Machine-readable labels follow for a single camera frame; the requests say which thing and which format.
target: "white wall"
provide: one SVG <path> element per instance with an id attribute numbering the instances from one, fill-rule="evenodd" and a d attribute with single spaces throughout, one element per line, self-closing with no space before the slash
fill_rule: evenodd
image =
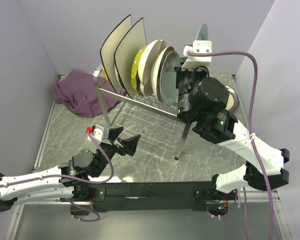
<path id="1" fill-rule="evenodd" d="M 144 17 L 147 41 L 165 39 L 182 54 L 207 23 L 213 50 L 247 51 L 274 0 L 18 0 L 36 28 L 58 74 L 89 73 L 100 47 L 128 14 Z M 216 58 L 213 73 L 237 73 L 241 57 Z"/>
<path id="2" fill-rule="evenodd" d="M 16 0 L 0 0 L 0 172 L 32 171 L 57 74 Z M 0 213 L 0 240 L 12 211 Z"/>
<path id="3" fill-rule="evenodd" d="M 290 150 L 289 185 L 278 189 L 293 239 L 300 240 L 300 0 L 276 0 L 250 50 L 258 61 L 252 128 L 275 148 Z M 245 113 L 252 87 L 245 59 L 236 84 Z"/>

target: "yellow plate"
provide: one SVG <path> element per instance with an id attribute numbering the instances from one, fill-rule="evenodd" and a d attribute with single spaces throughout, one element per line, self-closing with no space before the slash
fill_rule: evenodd
<path id="1" fill-rule="evenodd" d="M 144 46 L 143 48 L 141 48 L 138 51 L 138 53 L 135 55 L 135 58 L 134 58 L 133 64 L 132 64 L 132 70 L 131 70 L 132 88 L 139 96 L 141 96 L 142 94 L 140 92 L 140 79 L 139 79 L 139 75 L 138 75 L 138 64 L 139 64 L 140 58 L 142 56 L 142 53 L 144 52 L 146 47 L 147 46 Z"/>
<path id="2" fill-rule="evenodd" d="M 106 70 L 105 70 L 104 67 L 102 68 L 102 71 L 103 71 L 103 75 L 104 75 L 105 80 L 106 80 L 108 83 L 110 83 L 109 77 L 108 77 L 108 75 L 107 75 Z"/>

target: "rack leg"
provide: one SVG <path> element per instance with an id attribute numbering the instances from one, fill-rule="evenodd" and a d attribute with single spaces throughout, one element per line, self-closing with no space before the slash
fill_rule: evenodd
<path id="1" fill-rule="evenodd" d="M 177 147 L 176 153 L 174 155 L 174 160 L 179 160 L 179 157 L 180 157 L 180 154 L 182 152 L 182 148 L 183 148 L 183 146 L 184 146 L 184 144 L 186 142 L 186 138 L 188 136 L 190 127 L 191 127 L 191 123 L 186 123 L 185 124 L 185 127 L 184 127 L 184 130 L 183 130 L 181 139 L 180 139 L 180 141 L 178 143 L 178 147 Z"/>
<path id="2" fill-rule="evenodd" d="M 115 123 L 115 121 L 117 120 L 117 117 L 119 116 L 119 114 L 121 113 L 122 109 L 124 108 L 124 106 L 126 105 L 126 102 L 123 102 L 121 107 L 119 108 L 118 112 L 115 114 L 112 122 L 111 122 L 111 126 Z"/>
<path id="3" fill-rule="evenodd" d="M 98 91 L 98 87 L 96 88 L 96 93 L 97 93 L 97 96 L 98 96 L 98 99 L 99 99 L 99 103 L 100 103 L 100 106 L 101 106 L 101 109 L 102 109 L 102 113 L 103 113 L 103 116 L 104 116 L 105 123 L 108 127 L 111 127 L 105 97 L 100 91 Z"/>

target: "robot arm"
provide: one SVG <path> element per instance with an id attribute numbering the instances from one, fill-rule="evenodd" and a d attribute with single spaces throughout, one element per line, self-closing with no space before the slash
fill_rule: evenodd
<path id="1" fill-rule="evenodd" d="M 229 193 L 233 189 L 250 186 L 266 191 L 266 185 L 262 176 L 262 170 L 252 147 L 252 139 L 266 170 L 271 189 L 284 186 L 289 182 L 289 172 L 284 169 L 284 163 L 289 161 L 287 149 L 275 149 L 260 138 L 252 134 L 238 121 L 234 124 L 234 139 L 218 143 L 243 157 L 247 163 L 225 174 L 216 175 L 215 189 L 222 193 Z"/>
<path id="2" fill-rule="evenodd" d="M 192 46 L 185 46 L 180 65 L 175 66 L 176 88 L 178 88 L 177 117 L 186 123 L 197 122 L 192 129 L 205 140 L 228 148 L 247 162 L 236 170 L 216 174 L 212 178 L 214 188 L 222 193 L 250 186 L 265 191 L 266 185 L 254 149 L 256 145 L 268 176 L 271 189 L 288 184 L 289 172 L 284 163 L 289 161 L 287 149 L 275 149 L 244 127 L 225 108 L 229 91 L 216 78 L 209 76 L 211 57 L 188 56 L 187 52 L 209 53 L 211 42 L 195 40 Z"/>
<path id="3" fill-rule="evenodd" d="M 89 131 L 101 142 L 100 147 L 111 160 L 115 154 L 133 156 L 136 152 L 141 136 L 121 139 L 118 136 L 123 129 L 94 126 Z M 98 149 L 96 153 L 85 149 L 68 162 L 48 170 L 21 176 L 4 176 L 0 173 L 0 212 L 11 209 L 13 205 L 44 199 L 83 201 L 91 194 L 89 177 L 99 177 L 107 164 Z"/>

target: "red connector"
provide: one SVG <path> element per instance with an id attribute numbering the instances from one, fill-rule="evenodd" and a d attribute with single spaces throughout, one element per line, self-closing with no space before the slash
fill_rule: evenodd
<path id="1" fill-rule="evenodd" d="M 85 133 L 86 133 L 86 134 L 87 134 L 87 133 L 92 134 L 92 132 L 93 132 L 94 130 L 95 130 L 95 129 L 94 129 L 93 127 L 88 126 L 88 127 L 86 128 L 86 130 L 85 130 Z"/>

